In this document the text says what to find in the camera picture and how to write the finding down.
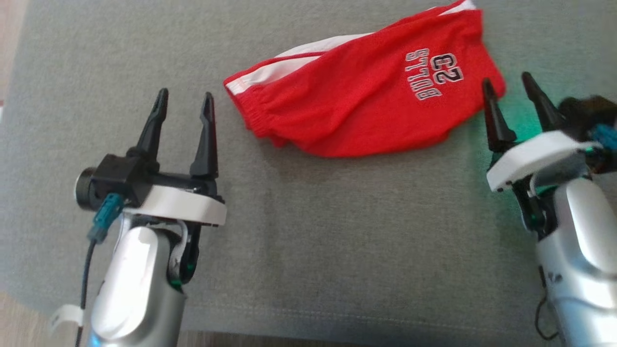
gray fabric surface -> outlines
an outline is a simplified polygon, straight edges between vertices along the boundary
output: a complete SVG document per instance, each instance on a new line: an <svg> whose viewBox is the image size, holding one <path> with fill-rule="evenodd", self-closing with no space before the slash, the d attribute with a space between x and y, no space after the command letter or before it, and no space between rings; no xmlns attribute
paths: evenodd
<svg viewBox="0 0 617 347"><path fill-rule="evenodd" d="M184 328L374 345L539 346L534 238L492 194L481 117L433 148L325 160L256 140L222 81L298 44L377 30L443 0L30 0L0 123L3 289L50 314L77 303L92 214L80 171L134 145L170 90L162 170L185 172L216 99L228 224L204 233ZM539 131L520 73L548 94L617 99L617 2L477 0L507 82L503 110ZM615 176L600 181L617 202ZM91 293L117 232L95 250Z"/></svg>

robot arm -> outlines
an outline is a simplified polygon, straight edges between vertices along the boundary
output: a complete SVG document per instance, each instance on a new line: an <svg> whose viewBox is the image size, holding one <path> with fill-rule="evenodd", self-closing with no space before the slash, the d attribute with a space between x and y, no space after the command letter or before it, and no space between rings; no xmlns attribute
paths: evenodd
<svg viewBox="0 0 617 347"><path fill-rule="evenodd" d="M190 175L159 172L167 98L162 89L136 147L125 157L108 154L77 180L75 196L83 209L99 210L110 195L121 196L124 204L114 255L94 302L88 346L175 346L186 301L182 285L195 272L201 228L225 224L227 210L215 181L212 95L205 96ZM93 228L89 238L102 243L104 229Z"/></svg>
<svg viewBox="0 0 617 347"><path fill-rule="evenodd" d="M565 346L617 345L617 217L591 176L617 170L617 105L567 99L558 110L529 73L523 83L543 133L518 143L484 82L487 179L493 191L514 192L524 226L538 236L541 304L548 302L558 333L544 335L537 316L536 329ZM593 107L598 100L602 107Z"/></svg>

teal connector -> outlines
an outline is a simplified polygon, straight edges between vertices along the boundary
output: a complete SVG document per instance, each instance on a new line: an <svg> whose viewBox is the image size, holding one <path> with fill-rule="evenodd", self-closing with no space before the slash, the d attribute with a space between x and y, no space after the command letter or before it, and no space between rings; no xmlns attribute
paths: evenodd
<svg viewBox="0 0 617 347"><path fill-rule="evenodd" d="M611 151L617 151L617 130L608 125L600 124L592 130L592 138Z"/></svg>
<svg viewBox="0 0 617 347"><path fill-rule="evenodd" d="M96 241L97 244L103 243L107 237L107 231L111 227L112 223L122 213L124 208L124 198L122 195L111 193L108 194L103 204L94 215L92 220L93 226L88 232L88 239L90 241Z"/></svg>

red shorts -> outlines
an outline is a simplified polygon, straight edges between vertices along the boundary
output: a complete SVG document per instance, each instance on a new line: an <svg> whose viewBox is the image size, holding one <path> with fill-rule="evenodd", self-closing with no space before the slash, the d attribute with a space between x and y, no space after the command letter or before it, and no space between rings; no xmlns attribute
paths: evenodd
<svg viewBox="0 0 617 347"><path fill-rule="evenodd" d="M505 82L470 0L374 33L292 48L225 80L257 137L325 157L422 148L482 109L482 80Z"/></svg>

black cable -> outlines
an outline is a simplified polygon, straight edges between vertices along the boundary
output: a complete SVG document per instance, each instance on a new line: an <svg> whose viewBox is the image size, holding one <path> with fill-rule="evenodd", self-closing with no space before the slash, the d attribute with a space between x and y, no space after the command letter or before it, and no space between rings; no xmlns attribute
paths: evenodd
<svg viewBox="0 0 617 347"><path fill-rule="evenodd" d="M86 296L88 295L88 274L90 273L90 263L92 262L92 254L94 253L94 246L96 246L96 240L90 241L90 246L88 247L88 253L86 253L86 264L84 264L83 266L83 277L81 278L80 308L84 312L86 310ZM82 333L83 333L83 327L78 327L77 337L75 338L75 347L80 347Z"/></svg>
<svg viewBox="0 0 617 347"><path fill-rule="evenodd" d="M542 309L542 306L546 303L546 293L544 293L544 297L542 298L542 300L540 300L540 302L538 303L538 306L536 307L536 320L535 320L535 325L536 325L536 331L538 332L538 335L540 335L540 337L545 340L545 341L550 341L554 338L557 337L557 335L559 335L559 332L555 332L553 335L544 335L544 332L542 332L542 330L540 329L540 310Z"/></svg>

